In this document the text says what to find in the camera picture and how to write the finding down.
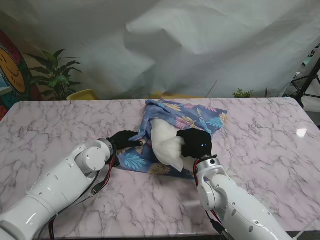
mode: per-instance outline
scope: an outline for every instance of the blue fabric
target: blue fabric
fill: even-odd
[[[211,136],[224,126],[227,121],[227,111],[210,108],[202,105],[182,104],[166,100],[146,100],[145,113],[140,125],[139,134],[131,140],[141,140],[145,144],[139,147],[125,149],[118,155],[120,166],[118,168],[141,173],[166,175],[193,179],[193,173],[183,169],[161,164],[153,150],[151,142],[150,121],[159,118],[167,121],[178,129],[201,129]]]

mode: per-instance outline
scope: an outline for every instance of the smiley face painting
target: smiley face painting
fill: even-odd
[[[2,48],[0,48],[0,68],[11,85],[19,93],[25,93],[26,85],[23,75],[12,57]]]

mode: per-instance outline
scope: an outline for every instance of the marble table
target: marble table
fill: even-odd
[[[291,98],[180,99],[228,110],[212,153],[286,231],[320,213],[320,131]],[[0,122],[0,212],[73,147],[138,130],[144,100],[19,102]],[[192,180],[114,169],[94,199],[55,221],[56,237],[214,235]]]

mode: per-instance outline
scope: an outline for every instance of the white backdrop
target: white backdrop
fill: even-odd
[[[100,99],[273,97],[320,42],[320,1],[2,0],[0,28],[23,53],[80,57]]]

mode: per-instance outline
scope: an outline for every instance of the black tripod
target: black tripod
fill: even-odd
[[[302,103],[302,97],[303,96],[308,96],[308,97],[313,97],[313,98],[318,98],[320,99],[320,96],[316,96],[316,95],[310,95],[310,94],[306,94],[306,91],[308,90],[308,88],[310,87],[312,81],[314,79],[317,79],[317,81],[319,82],[320,84],[320,79],[319,79],[319,76],[318,76],[318,72],[320,71],[320,58],[319,60],[316,62],[314,68],[312,69],[310,75],[308,76],[304,76],[304,77],[301,77],[301,78],[298,78],[298,79],[295,79],[293,80],[291,83],[292,85],[296,88],[296,92],[291,94],[291,97],[293,99],[295,99],[302,108],[304,108],[304,105]],[[306,79],[305,83],[303,84],[302,88],[299,88],[296,84],[296,81],[299,81],[301,79]]]

